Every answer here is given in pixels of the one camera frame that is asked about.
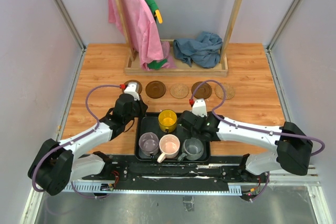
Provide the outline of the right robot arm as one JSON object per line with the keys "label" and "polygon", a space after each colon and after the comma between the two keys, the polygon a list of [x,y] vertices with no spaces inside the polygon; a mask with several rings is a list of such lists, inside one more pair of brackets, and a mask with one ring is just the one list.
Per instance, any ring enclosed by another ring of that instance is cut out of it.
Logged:
{"label": "right robot arm", "polygon": [[244,182],[281,168],[299,176],[308,173],[313,143],[294,123],[264,126],[235,121],[212,112],[201,117],[190,111],[184,111],[177,123],[191,137],[201,141],[235,141],[266,149],[261,154],[244,156],[238,168],[238,177]]}

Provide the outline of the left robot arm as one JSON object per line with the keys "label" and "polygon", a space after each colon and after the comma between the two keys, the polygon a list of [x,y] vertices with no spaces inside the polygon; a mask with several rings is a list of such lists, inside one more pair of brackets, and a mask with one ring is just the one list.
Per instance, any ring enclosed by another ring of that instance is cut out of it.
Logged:
{"label": "left robot arm", "polygon": [[28,170],[33,189],[54,196],[70,182],[90,175],[108,179],[112,175],[112,159],[102,152],[87,153],[125,132],[126,125],[144,117],[147,109],[141,97],[123,93],[114,108],[93,127],[60,142],[45,140]]}

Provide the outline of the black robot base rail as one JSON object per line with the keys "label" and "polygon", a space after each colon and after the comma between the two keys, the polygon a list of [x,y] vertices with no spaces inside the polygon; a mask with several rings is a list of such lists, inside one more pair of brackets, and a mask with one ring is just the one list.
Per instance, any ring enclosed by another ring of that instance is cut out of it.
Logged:
{"label": "black robot base rail", "polygon": [[211,156],[201,163],[158,164],[134,155],[110,156],[109,171],[69,183],[66,191],[172,195],[256,195],[268,174],[249,175],[240,166],[241,156]]}

